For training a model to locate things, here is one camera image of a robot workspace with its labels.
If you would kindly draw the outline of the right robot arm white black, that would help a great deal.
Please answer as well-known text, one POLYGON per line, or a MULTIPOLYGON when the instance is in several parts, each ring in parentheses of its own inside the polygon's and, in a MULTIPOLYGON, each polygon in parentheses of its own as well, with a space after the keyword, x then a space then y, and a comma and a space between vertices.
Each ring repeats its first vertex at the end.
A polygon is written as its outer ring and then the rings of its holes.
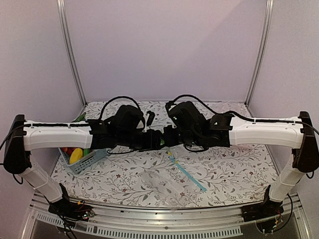
POLYGON ((186 150, 195 146, 197 152, 204 152, 212 147, 263 144, 292 150, 278 178, 266 188, 263 201, 241 208, 243 220, 255 221, 261 233, 278 231, 283 200, 302 177, 312 178, 319 167, 319 132, 313 127, 310 115, 301 111, 297 117, 262 119, 227 111, 213 112, 207 119, 191 101, 181 102, 179 98, 168 101, 165 110, 172 120, 172 125, 164 128, 167 147, 182 144, 186 150))

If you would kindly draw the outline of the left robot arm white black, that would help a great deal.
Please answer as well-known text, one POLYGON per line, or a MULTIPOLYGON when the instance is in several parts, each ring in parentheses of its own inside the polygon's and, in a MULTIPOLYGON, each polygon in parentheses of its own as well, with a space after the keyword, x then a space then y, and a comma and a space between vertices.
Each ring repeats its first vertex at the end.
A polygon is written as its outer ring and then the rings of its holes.
POLYGON ((94 216, 93 208, 84 202, 71 202, 66 188, 48 176, 30 155, 32 150, 42 148, 97 150, 119 145, 132 151, 149 151, 164 147, 162 132, 147 129, 153 116, 146 118, 137 103, 122 105, 115 115, 102 117, 71 123, 41 123, 16 115, 0 145, 4 149, 1 165, 39 191, 49 203, 49 212, 63 219, 87 221, 94 216))

